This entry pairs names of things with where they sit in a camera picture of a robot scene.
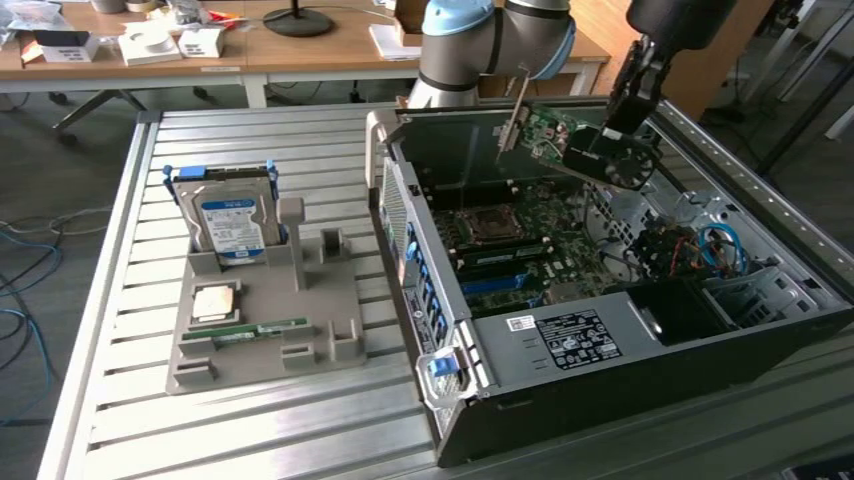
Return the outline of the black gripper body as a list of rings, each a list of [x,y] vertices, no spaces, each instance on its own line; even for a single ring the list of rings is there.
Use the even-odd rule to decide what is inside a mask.
[[[626,19],[662,50],[702,50],[735,3],[735,0],[634,0]]]

